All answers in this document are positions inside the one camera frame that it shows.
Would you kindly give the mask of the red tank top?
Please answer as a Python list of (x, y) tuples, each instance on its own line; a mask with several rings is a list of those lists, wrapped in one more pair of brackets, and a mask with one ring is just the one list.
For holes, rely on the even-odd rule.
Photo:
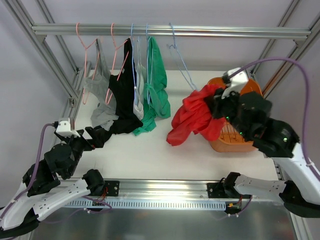
[(172, 130), (167, 134), (166, 141), (171, 146), (183, 144), (191, 133), (201, 134), (207, 141), (216, 141), (225, 125), (224, 118), (214, 119), (205, 98), (215, 94), (220, 86), (207, 84), (201, 90), (194, 90), (182, 100), (182, 106), (175, 113)]

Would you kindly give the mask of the green tank top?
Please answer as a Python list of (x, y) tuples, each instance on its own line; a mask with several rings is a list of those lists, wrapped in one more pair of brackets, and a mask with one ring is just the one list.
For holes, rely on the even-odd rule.
[(171, 116), (171, 105), (166, 92), (167, 74), (161, 51), (151, 36), (151, 102), (147, 102), (147, 83), (144, 84), (144, 116), (142, 126), (133, 131), (135, 136), (151, 132), (156, 127), (155, 118), (167, 119)]

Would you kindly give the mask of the light blue hanger with green top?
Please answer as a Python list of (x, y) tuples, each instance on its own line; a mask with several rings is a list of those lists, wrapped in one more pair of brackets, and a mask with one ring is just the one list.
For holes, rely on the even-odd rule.
[(151, 70), (152, 70), (152, 48), (151, 48), (151, 37), (148, 34), (149, 24), (146, 24), (145, 29), (145, 36), (146, 36), (146, 43), (147, 43), (147, 51), (146, 51), (146, 71), (147, 71), (147, 103), (150, 105), (151, 103), (151, 92), (150, 87), (152, 86), (152, 77), (151, 77)]

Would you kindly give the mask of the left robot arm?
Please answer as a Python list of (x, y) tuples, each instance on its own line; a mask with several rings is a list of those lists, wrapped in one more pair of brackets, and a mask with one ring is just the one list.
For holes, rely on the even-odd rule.
[(35, 164), (22, 177), (17, 193), (0, 209), (0, 237), (13, 240), (39, 226), (50, 214), (74, 199), (93, 195), (106, 197), (107, 187), (101, 173), (90, 169), (80, 180), (64, 190), (48, 196), (60, 185), (60, 178), (70, 179), (85, 151), (103, 148), (111, 133), (102, 127), (86, 127), (66, 136), (54, 133), (62, 142), (54, 145), (40, 159), (39, 144)]

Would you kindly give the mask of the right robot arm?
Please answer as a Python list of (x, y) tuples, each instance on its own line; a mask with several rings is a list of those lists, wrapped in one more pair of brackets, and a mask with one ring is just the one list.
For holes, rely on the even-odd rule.
[(289, 212), (302, 218), (320, 216), (319, 173), (303, 155), (300, 138), (286, 122), (270, 117), (272, 103), (256, 92), (243, 95), (231, 92), (222, 97), (219, 88), (204, 101), (214, 119), (226, 119), (246, 142), (280, 165), (289, 180), (263, 180), (230, 172), (223, 183), (228, 198), (257, 196), (282, 204)]

